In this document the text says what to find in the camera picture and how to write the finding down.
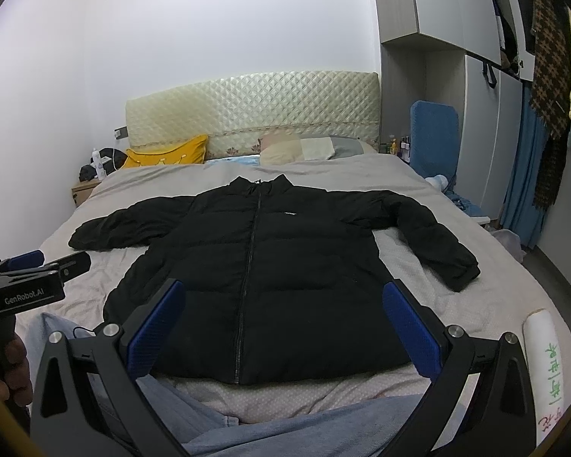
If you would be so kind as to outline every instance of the plaid scarf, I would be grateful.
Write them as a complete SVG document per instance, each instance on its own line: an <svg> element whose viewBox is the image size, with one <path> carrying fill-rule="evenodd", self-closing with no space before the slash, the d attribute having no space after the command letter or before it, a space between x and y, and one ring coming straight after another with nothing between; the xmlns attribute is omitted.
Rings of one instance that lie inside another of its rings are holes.
<svg viewBox="0 0 571 457"><path fill-rule="evenodd" d="M547 209L556 201L567 158L571 43L557 16L555 0L533 0L535 70L531 107L545 123L550 137L541 157L533 204Z"/></svg>

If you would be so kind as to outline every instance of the jacket collar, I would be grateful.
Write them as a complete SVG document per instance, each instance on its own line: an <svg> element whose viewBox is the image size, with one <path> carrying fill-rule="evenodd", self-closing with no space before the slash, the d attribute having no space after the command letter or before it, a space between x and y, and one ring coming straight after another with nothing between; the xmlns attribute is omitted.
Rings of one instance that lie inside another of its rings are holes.
<svg viewBox="0 0 571 457"><path fill-rule="evenodd" d="M282 174L274 180L260 183L251 182L247 180L247 178L237 177L228 185L228 187L231 192L243 195L253 192L256 187L260 187L262 193L275 195L286 192L290 187L292 187L292 183L287 180L285 175Z"/></svg>

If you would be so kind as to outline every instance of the yellow pillow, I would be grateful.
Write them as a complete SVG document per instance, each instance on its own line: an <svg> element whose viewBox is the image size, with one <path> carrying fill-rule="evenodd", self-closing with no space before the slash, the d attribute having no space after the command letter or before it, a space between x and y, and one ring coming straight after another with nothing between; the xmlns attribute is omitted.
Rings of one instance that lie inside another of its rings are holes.
<svg viewBox="0 0 571 457"><path fill-rule="evenodd" d="M153 165L187 165L190 163L203 163L205 160L205 145L207 135L193 137L190 141L169 151L155 153L136 153L128 149L127 159L123 168L146 167Z"/></svg>

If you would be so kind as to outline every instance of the nightstand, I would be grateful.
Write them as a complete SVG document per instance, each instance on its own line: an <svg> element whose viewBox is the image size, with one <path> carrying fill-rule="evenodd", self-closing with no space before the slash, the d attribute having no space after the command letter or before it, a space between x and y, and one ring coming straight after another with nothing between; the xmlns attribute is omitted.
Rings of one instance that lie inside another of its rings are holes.
<svg viewBox="0 0 571 457"><path fill-rule="evenodd" d="M99 186L99 184L100 181L97 178L94 178L87 182L80 182L72 187L72 199L74 199L76 207L79 207L82 203L87 201L93 189Z"/></svg>

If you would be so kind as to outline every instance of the cabinet handle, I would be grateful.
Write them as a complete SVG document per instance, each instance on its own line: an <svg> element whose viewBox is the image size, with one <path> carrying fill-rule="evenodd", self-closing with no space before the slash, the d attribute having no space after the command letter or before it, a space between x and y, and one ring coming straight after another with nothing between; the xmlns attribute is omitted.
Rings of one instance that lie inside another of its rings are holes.
<svg viewBox="0 0 571 457"><path fill-rule="evenodd" d="M495 72L493 71L493 66L489 63L482 62L482 75L488 82L488 86L491 89L495 89L497 87L497 78L495 77Z"/></svg>

